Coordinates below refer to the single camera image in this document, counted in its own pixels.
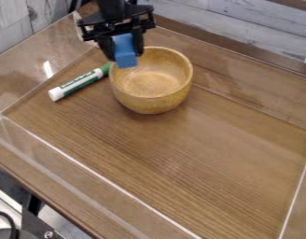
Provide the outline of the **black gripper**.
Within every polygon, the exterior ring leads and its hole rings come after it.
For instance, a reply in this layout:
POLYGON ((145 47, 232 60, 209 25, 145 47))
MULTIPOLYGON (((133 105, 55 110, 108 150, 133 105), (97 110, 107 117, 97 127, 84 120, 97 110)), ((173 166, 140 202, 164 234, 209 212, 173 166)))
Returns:
POLYGON ((132 32, 137 56, 144 54, 144 32, 156 27, 152 5, 139 0, 96 0, 99 10, 77 21, 84 41, 96 41, 105 57, 115 58, 112 36, 132 32))

